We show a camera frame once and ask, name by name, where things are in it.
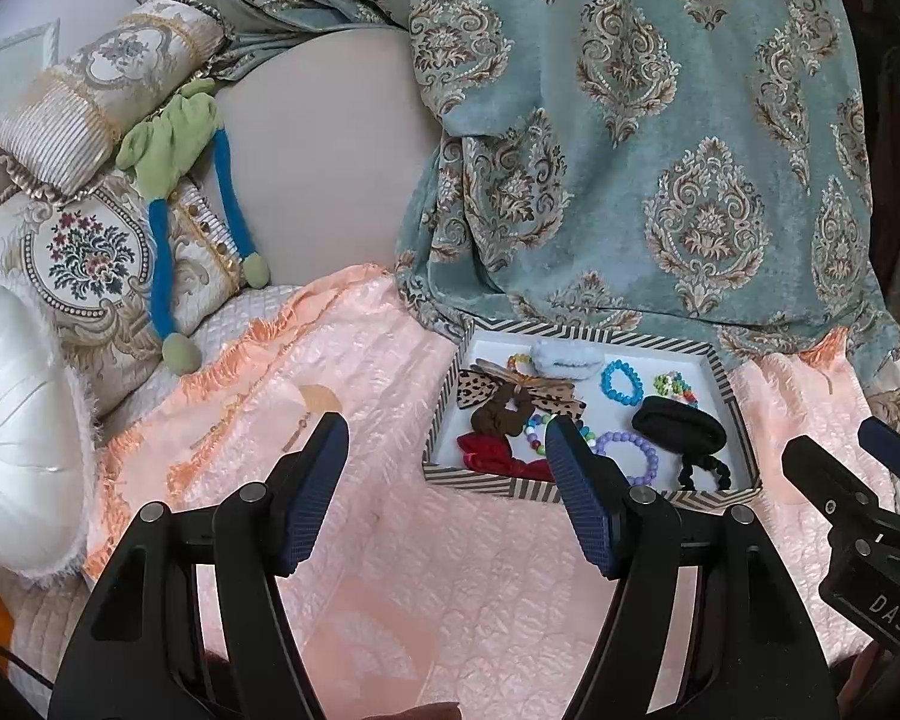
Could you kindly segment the red velvet bow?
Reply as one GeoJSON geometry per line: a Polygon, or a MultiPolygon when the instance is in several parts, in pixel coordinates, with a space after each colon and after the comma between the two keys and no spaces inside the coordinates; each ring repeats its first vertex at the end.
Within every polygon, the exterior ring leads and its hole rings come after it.
{"type": "Polygon", "coordinates": [[[507,437],[468,433],[457,439],[457,445],[463,455],[463,465],[471,472],[548,483],[554,481],[546,458],[533,461],[515,458],[507,437]]]}

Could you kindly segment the leopard print brown scrunchie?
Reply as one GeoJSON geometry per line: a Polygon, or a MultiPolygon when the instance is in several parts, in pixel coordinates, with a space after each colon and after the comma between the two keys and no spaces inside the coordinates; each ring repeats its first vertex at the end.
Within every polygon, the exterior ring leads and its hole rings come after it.
{"type": "Polygon", "coordinates": [[[536,411],[577,422],[587,408],[571,380],[528,376],[486,359],[461,369],[457,405],[470,411],[476,434],[493,437],[520,436],[536,411]]]}

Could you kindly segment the light blue fluffy scrunchie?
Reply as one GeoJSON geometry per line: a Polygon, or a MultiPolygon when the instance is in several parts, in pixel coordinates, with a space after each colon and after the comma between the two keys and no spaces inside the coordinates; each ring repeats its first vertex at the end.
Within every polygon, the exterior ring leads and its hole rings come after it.
{"type": "Polygon", "coordinates": [[[589,380],[605,367],[605,355],[596,346],[560,338],[535,341],[530,359],[539,377],[571,382],[589,380]]]}

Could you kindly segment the peach satin bedspread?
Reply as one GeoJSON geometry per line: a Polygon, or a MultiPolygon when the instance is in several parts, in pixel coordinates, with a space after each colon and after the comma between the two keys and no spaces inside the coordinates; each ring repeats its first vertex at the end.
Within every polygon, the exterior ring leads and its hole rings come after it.
{"type": "Polygon", "coordinates": [[[560,717],[613,585],[560,505],[425,481],[455,349],[404,310],[391,277],[351,266],[247,291],[194,338],[201,371],[154,372],[105,421],[87,577],[146,502],[215,504],[340,408],[349,460],[312,556],[279,585],[325,712],[452,702],[468,718],[560,717]]]}

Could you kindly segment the white round satin cushion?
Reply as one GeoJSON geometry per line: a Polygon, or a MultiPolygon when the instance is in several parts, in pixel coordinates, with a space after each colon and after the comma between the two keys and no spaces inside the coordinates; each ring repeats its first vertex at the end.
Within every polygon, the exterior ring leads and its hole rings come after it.
{"type": "Polygon", "coordinates": [[[29,578],[74,569],[94,473],[86,387],[45,310],[0,283],[0,567],[29,578]]]}

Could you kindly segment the floral embroidered square cushion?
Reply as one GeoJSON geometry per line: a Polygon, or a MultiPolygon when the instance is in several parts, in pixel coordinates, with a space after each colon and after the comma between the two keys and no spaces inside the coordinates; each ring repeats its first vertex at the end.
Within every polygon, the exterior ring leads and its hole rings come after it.
{"type": "MultiPolygon", "coordinates": [[[[242,288],[232,238],[183,179],[169,200],[172,316],[189,335],[242,288]]],[[[148,380],[162,356],[149,319],[155,244],[148,202],[123,172],[63,208],[17,192],[0,199],[0,278],[30,284],[52,312],[71,367],[106,415],[148,380]]]]}

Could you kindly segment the teal damask blanket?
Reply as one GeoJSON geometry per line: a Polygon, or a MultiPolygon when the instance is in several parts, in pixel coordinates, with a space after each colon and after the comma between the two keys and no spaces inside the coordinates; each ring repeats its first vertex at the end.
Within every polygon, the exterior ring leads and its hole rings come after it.
{"type": "Polygon", "coordinates": [[[845,328],[900,359],[841,0],[196,0],[238,82],[393,26],[439,143],[398,284],[424,327],[528,319],[699,338],[727,364],[845,328]]]}

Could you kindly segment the beige plain pillow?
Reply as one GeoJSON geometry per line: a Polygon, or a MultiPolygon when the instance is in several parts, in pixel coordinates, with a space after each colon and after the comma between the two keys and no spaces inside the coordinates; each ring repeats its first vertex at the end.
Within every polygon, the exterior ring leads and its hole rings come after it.
{"type": "Polygon", "coordinates": [[[440,127],[397,29],[348,29],[266,60],[215,100],[238,204],[276,284],[390,268],[440,127]]]}

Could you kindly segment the green blue plush toy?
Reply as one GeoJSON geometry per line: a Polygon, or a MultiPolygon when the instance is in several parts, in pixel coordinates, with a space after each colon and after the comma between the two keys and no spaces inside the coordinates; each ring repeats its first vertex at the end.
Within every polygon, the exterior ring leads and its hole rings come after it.
{"type": "Polygon", "coordinates": [[[169,200],[185,174],[206,148],[212,151],[217,187],[229,234],[237,249],[244,280],[255,289],[269,284],[269,265],[256,249],[238,203],[232,179],[232,153],[221,111],[215,102],[214,82],[198,78],[183,85],[149,119],[126,133],[115,164],[131,171],[148,202],[148,222],[155,244],[149,314],[162,343],[162,361],[177,376],[201,367],[201,351],[175,328],[172,316],[173,254],[169,242],[169,200]]]}

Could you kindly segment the embroidered cylindrical bolster pillow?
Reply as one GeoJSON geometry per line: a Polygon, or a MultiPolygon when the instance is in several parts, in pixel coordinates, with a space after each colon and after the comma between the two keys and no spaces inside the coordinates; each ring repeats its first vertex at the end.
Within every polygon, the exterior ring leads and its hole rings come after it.
{"type": "Polygon", "coordinates": [[[0,115],[0,169],[32,199],[67,202],[224,39],[214,8],[196,0],[144,2],[41,71],[0,115]]]}

